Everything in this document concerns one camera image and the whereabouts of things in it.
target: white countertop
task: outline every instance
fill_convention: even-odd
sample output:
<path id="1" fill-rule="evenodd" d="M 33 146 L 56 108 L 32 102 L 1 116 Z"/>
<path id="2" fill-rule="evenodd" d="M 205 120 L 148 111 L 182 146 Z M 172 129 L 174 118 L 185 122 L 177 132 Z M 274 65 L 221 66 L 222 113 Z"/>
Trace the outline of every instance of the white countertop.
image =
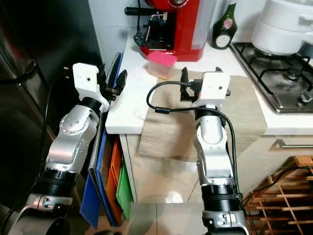
<path id="1" fill-rule="evenodd" d="M 248 77 L 232 51 L 217 50 L 205 45 L 203 57 L 197 62 L 176 62 L 175 67 L 190 71 L 214 71 L 220 67 L 229 75 Z M 109 134 L 141 134 L 148 111 L 146 96 L 157 78 L 147 72 L 148 62 L 129 33 L 120 71 L 127 70 L 126 86 L 121 96 L 111 103 L 106 129 Z M 313 114 L 277 114 L 256 90 L 268 129 L 265 135 L 313 135 Z"/>

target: black cable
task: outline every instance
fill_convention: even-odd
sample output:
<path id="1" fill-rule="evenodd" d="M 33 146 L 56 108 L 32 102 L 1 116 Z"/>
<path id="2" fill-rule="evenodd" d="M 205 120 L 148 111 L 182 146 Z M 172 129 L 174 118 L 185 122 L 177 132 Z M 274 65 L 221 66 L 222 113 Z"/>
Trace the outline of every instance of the black cable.
<path id="1" fill-rule="evenodd" d="M 137 33 L 140 32 L 140 9 L 141 9 L 141 6 L 140 6 L 140 0 L 137 0 L 138 2 L 138 11 L 139 11 L 139 14 L 138 14 L 138 18 L 137 18 Z"/>
<path id="2" fill-rule="evenodd" d="M 248 204 L 248 202 L 251 200 L 251 198 L 253 197 L 253 195 L 254 195 L 256 192 L 265 190 L 266 188 L 269 188 L 269 187 L 275 185 L 275 184 L 280 180 L 280 178 L 282 178 L 282 176 L 283 176 L 286 172 L 291 171 L 291 170 L 299 170 L 299 169 L 313 169 L 313 166 L 298 166 L 298 167 L 291 167 L 291 168 L 288 168 L 288 169 L 283 170 L 283 171 L 278 175 L 278 177 L 276 178 L 276 180 L 273 181 L 273 183 L 268 184 L 268 185 L 265 185 L 265 186 L 263 186 L 263 187 L 260 187 L 260 188 L 257 188 L 257 189 L 255 189 L 255 190 L 253 190 L 253 191 L 250 193 L 250 196 L 246 199 L 246 202 L 244 203 L 244 206 L 246 206 L 246 205 Z"/>
<path id="3" fill-rule="evenodd" d="M 45 115 L 44 115 L 44 122 L 43 122 L 43 128 L 42 128 L 42 132 L 41 132 L 41 140 L 40 140 L 40 167 L 39 167 L 39 174 L 38 176 L 40 176 L 40 174 L 42 173 L 42 171 L 44 170 L 44 164 L 45 164 L 45 137 L 46 137 L 46 133 L 47 133 L 47 117 L 48 117 L 48 110 L 49 110 L 49 105 L 50 105 L 50 100 L 51 100 L 51 94 L 52 94 L 52 89 L 54 87 L 54 85 L 56 84 L 57 80 L 59 77 L 56 77 L 50 88 L 48 91 L 48 96 L 47 96 L 47 102 L 45 105 Z"/>
<path id="4" fill-rule="evenodd" d="M 36 182 L 33 183 L 33 185 L 29 188 L 29 190 L 24 193 L 22 195 L 22 197 L 17 201 L 17 203 L 14 204 L 14 206 L 6 213 L 5 217 L 4 217 L 4 220 L 3 220 L 3 223 L 1 224 L 1 235 L 4 234 L 4 229 L 9 221 L 9 218 L 11 217 L 11 215 L 13 214 L 13 212 L 17 209 L 17 207 L 24 201 L 25 197 L 27 195 L 30 194 L 30 192 L 33 190 L 34 186 L 36 185 Z"/>
<path id="5" fill-rule="evenodd" d="M 238 174 L 237 174 L 237 158 L 236 158 L 236 139 L 235 139 L 235 131 L 233 128 L 233 125 L 231 124 L 231 121 L 229 120 L 229 118 L 223 114 L 222 112 L 216 110 L 216 109 L 210 109 L 210 108 L 205 108 L 205 107 L 190 107 L 190 108 L 180 108 L 180 109 L 168 109 L 168 108 L 164 108 L 164 107 L 156 107 L 153 106 L 150 103 L 150 96 L 152 94 L 152 92 L 160 87 L 160 86 L 164 86 L 164 85 L 169 85 L 169 84 L 175 84 L 175 85 L 181 85 L 181 86 L 187 86 L 190 87 L 190 83 L 185 83 L 185 82 L 178 82 L 178 81 L 166 81 L 166 82 L 161 82 L 156 84 L 155 86 L 153 86 L 151 88 L 151 90 L 148 92 L 147 94 L 147 98 L 146 98 L 146 102 L 148 104 L 148 106 L 152 109 L 154 109 L 156 112 L 157 111 L 161 111 L 162 113 L 170 113 L 170 112 L 184 112 L 184 111 L 194 111 L 194 110 L 204 110 L 204 111 L 210 111 L 212 114 L 219 116 L 221 118 L 224 118 L 229 126 L 230 129 L 230 134 L 231 134 L 231 143 L 232 143 L 232 161 L 233 161 L 233 173 L 234 173 L 234 180 L 235 180 L 235 184 L 236 184 L 236 192 L 240 193 L 239 191 L 239 183 L 238 183 Z"/>

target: wall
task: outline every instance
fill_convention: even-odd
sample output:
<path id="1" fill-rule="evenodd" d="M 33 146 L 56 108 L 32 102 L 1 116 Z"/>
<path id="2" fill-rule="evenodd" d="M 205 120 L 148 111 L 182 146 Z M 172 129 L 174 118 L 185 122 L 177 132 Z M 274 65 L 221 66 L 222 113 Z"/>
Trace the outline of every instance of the wall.
<path id="1" fill-rule="evenodd" d="M 256 20 L 266 0 L 238 0 L 235 17 L 238 33 L 235 39 L 247 40 L 251 36 Z M 140 0 L 142 7 L 148 7 L 144 0 Z M 216 21 L 225 11 L 229 0 L 216 0 L 213 21 Z M 136 29 L 137 17 L 126 16 L 126 6 L 137 7 L 137 0 L 89 0 L 91 14 L 101 57 L 108 68 L 115 54 L 122 52 L 127 39 L 127 29 Z M 146 24 L 148 17 L 141 17 L 140 25 Z"/>

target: kitchen towel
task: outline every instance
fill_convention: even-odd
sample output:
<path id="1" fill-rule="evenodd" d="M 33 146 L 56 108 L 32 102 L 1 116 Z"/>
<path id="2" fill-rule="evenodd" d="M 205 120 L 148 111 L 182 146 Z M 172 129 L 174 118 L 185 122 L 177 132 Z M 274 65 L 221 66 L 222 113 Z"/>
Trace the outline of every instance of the kitchen towel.
<path id="1" fill-rule="evenodd" d="M 180 81 L 181 71 L 176 70 L 171 80 Z M 188 78 L 201 79 L 201 72 L 188 71 Z M 159 107 L 184 108 L 190 102 L 180 101 L 180 86 L 165 85 L 157 88 L 152 104 Z M 259 105 L 252 82 L 247 77 L 231 76 L 229 89 L 231 95 L 222 103 L 225 113 L 235 130 L 237 157 L 266 131 L 267 125 Z M 175 158 L 195 161 L 196 149 L 193 146 L 195 134 L 194 113 L 179 112 L 160 114 L 149 109 L 141 133 L 138 153 L 141 156 Z M 228 146 L 231 135 L 226 125 Z"/>

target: black power cord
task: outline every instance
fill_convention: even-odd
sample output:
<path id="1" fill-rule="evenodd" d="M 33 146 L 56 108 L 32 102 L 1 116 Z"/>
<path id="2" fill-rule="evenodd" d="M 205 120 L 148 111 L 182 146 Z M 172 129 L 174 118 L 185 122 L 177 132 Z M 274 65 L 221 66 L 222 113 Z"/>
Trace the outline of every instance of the black power cord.
<path id="1" fill-rule="evenodd" d="M 260 187 L 260 188 L 257 188 L 255 190 L 253 190 L 251 193 L 250 193 L 250 196 L 246 199 L 245 203 L 244 203 L 244 206 L 246 206 L 249 201 L 251 200 L 251 198 L 253 197 L 253 195 L 256 193 L 256 192 L 259 192 L 259 191 L 262 191 L 262 190 L 265 190 L 266 188 L 269 188 L 273 185 L 275 185 L 279 180 L 280 178 L 283 177 L 283 175 L 288 172 L 288 171 L 291 171 L 291 170 L 299 170 L 299 169 L 313 169 L 313 166 L 298 166 L 298 167 L 291 167 L 291 168 L 287 168 L 285 170 L 283 170 L 279 175 L 278 177 L 276 178 L 276 180 L 273 181 L 273 183 L 271 184 L 268 184 L 268 185 L 265 185 L 263 187 Z"/>
<path id="2" fill-rule="evenodd" d="M 137 33 L 134 35 L 134 41 L 138 46 L 142 46 L 144 44 L 144 37 L 140 31 L 141 5 L 140 5 L 140 0 L 137 0 L 137 2 L 138 2 Z"/>
<path id="3" fill-rule="evenodd" d="M 48 91 L 47 102 L 46 102 L 46 105 L 45 105 L 45 115 L 44 115 L 43 129 L 42 129 L 42 132 L 41 132 L 40 147 L 39 147 L 39 150 L 40 150 L 40 167 L 39 167 L 38 177 L 41 175 L 41 173 L 44 170 L 44 164 L 45 164 L 45 160 L 46 160 L 46 156 L 45 156 L 45 137 L 46 137 L 46 134 L 47 134 L 47 126 L 48 126 L 48 123 L 47 123 L 48 110 L 49 110 L 49 106 L 50 106 L 52 90 L 53 90 L 55 84 L 57 83 L 57 81 L 59 80 L 58 78 L 59 78 L 59 76 L 56 77 L 53 80 L 53 82 L 51 83 L 51 86 L 50 86 L 49 91 Z"/>
<path id="4" fill-rule="evenodd" d="M 137 18 L 137 33 L 140 32 L 140 9 L 141 9 L 141 5 L 140 5 L 140 0 L 137 0 L 138 2 L 138 9 L 139 9 L 139 14 L 138 14 L 138 18 Z"/>
<path id="5" fill-rule="evenodd" d="M 212 114 L 219 116 L 221 118 L 224 118 L 229 126 L 230 129 L 230 134 L 231 134 L 231 144 L 232 144 L 232 163 L 233 163 L 233 173 L 234 173 L 234 180 L 235 180 L 235 184 L 236 184 L 236 192 L 240 193 L 239 191 L 239 184 L 238 184 L 238 174 L 237 174 L 237 158 L 236 158 L 236 139 L 235 139 L 235 131 L 233 128 L 233 125 L 231 124 L 231 121 L 229 120 L 229 118 L 223 114 L 222 112 L 216 110 L 216 109 L 210 109 L 210 108 L 205 108 L 205 107 L 190 107 L 190 108 L 180 108 L 180 109 L 168 109 L 168 108 L 164 108 L 164 107 L 156 107 L 153 106 L 150 103 L 150 96 L 152 94 L 152 92 L 160 87 L 160 86 L 164 86 L 164 85 L 170 85 L 170 84 L 175 84 L 175 85 L 181 85 L 181 86 L 186 86 L 186 87 L 190 87 L 191 83 L 185 83 L 185 82 L 178 82 L 178 81 L 166 81 L 166 82 L 161 82 L 156 84 L 155 86 L 153 86 L 151 88 L 151 90 L 148 92 L 147 94 L 147 104 L 150 108 L 154 109 L 155 112 L 157 113 L 164 113 L 164 114 L 169 114 L 170 112 L 185 112 L 185 111 L 194 111 L 194 110 L 204 110 L 204 111 L 210 111 Z"/>

